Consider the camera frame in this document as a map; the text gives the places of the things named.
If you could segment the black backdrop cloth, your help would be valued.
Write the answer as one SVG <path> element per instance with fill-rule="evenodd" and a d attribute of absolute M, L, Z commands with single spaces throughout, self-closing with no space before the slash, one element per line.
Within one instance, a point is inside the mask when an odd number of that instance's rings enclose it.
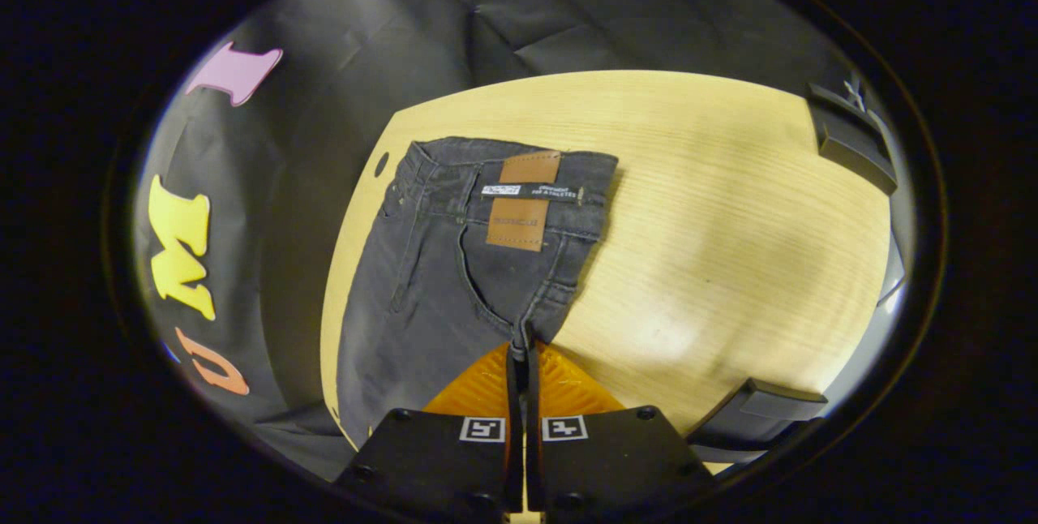
<path fill-rule="evenodd" d="M 399 110 L 578 71 L 722 76 L 804 95 L 859 68 L 778 0 L 271 0 L 153 125 L 129 276 L 153 332 L 220 417 L 333 481 L 353 457 L 324 405 L 321 305 L 349 196 Z"/>

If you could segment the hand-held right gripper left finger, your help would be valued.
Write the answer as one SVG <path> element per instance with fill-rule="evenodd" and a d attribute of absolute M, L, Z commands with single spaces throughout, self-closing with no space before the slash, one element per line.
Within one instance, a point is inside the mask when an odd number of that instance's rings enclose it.
<path fill-rule="evenodd" d="M 507 521 L 522 509 L 520 417 L 497 346 L 425 408 L 390 410 L 335 484 L 401 521 Z"/>

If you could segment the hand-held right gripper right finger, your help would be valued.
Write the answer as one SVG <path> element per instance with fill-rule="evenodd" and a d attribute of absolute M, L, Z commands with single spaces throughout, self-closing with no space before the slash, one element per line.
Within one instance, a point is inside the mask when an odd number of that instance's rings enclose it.
<path fill-rule="evenodd" d="M 715 477 L 657 406 L 624 406 L 553 346 L 530 358 L 527 493 L 545 521 L 661 521 Z"/>

